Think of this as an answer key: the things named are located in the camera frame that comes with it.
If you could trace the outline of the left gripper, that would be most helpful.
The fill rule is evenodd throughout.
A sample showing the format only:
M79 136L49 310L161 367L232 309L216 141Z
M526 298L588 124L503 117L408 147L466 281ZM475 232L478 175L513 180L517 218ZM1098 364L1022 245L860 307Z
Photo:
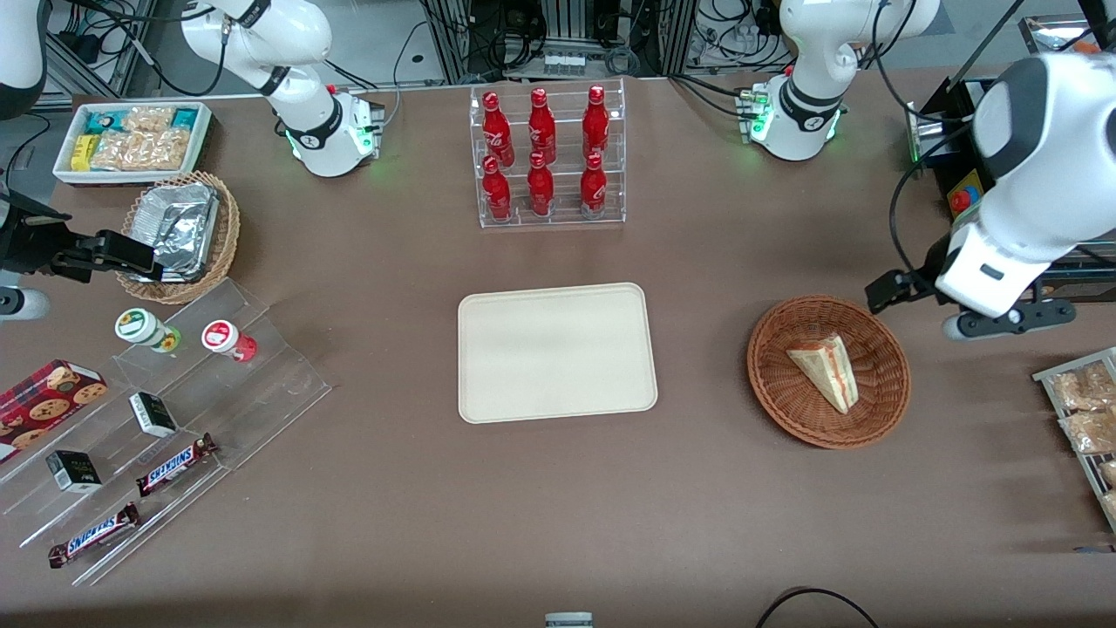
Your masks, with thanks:
M937 278L923 271L885 271L865 287L866 306L878 315L889 306L926 298L940 303L942 293L984 317L1001 317L1050 263L1050 258L1040 261L997 247L979 222L966 222L949 235Z

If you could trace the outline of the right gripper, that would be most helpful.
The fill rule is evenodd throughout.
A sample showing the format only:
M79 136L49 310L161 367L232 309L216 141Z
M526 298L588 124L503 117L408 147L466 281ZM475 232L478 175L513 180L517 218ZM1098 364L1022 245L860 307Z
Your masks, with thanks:
M71 215L48 207L17 192L3 192L7 204L1 228L1 267L17 274L35 274L51 265L51 276L77 283L90 283L94 273L115 270L162 282L164 267L155 249L119 232L103 229L92 243L73 247L73 232L66 226Z

